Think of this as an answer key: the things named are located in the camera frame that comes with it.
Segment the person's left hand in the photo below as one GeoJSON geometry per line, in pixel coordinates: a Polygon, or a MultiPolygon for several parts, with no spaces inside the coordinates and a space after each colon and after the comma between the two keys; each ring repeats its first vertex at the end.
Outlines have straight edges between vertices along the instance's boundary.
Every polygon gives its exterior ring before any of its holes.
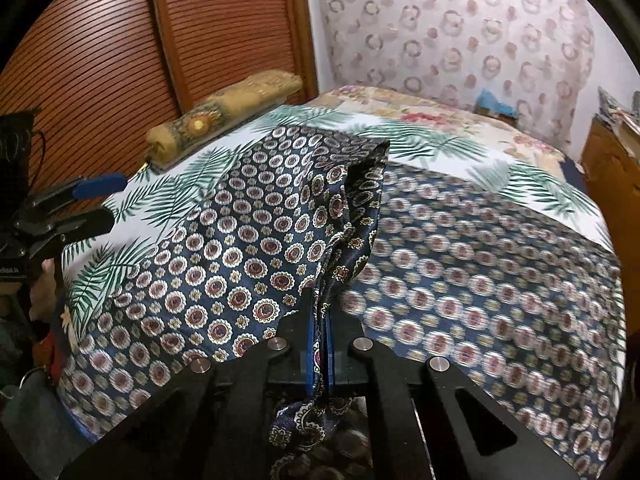
{"type": "Polygon", "coordinates": [[[29,319],[49,322],[56,306],[55,262],[53,259],[43,261],[41,274],[32,284],[29,299],[29,319]]]}

